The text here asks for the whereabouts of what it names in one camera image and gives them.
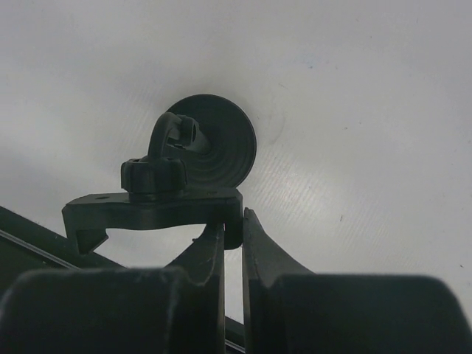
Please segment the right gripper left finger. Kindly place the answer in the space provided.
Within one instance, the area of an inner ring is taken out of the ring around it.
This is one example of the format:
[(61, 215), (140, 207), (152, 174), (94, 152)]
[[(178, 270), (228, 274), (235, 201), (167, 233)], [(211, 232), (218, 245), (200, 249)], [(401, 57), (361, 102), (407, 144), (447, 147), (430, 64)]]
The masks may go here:
[(3, 353), (223, 353), (224, 231), (164, 268), (39, 270), (1, 300)]

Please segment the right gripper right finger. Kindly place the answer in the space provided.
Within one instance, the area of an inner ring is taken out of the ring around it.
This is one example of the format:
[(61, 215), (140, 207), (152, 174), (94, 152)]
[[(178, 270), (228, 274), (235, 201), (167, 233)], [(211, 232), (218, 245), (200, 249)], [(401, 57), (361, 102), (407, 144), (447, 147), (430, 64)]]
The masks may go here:
[(469, 353), (471, 328), (440, 280), (316, 274), (243, 217), (248, 353)]

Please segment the black phone stand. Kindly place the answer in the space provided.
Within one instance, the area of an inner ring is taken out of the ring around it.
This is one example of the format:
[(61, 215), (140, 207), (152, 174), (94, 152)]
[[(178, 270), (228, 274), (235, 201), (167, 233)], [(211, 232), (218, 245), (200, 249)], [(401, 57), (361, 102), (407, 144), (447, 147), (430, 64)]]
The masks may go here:
[(122, 163), (121, 192), (65, 205), (66, 236), (83, 255), (101, 246), (109, 229), (220, 224), (225, 249), (236, 249), (243, 241), (238, 187), (256, 152), (254, 127), (238, 105), (212, 94), (179, 100), (157, 119), (146, 155)]

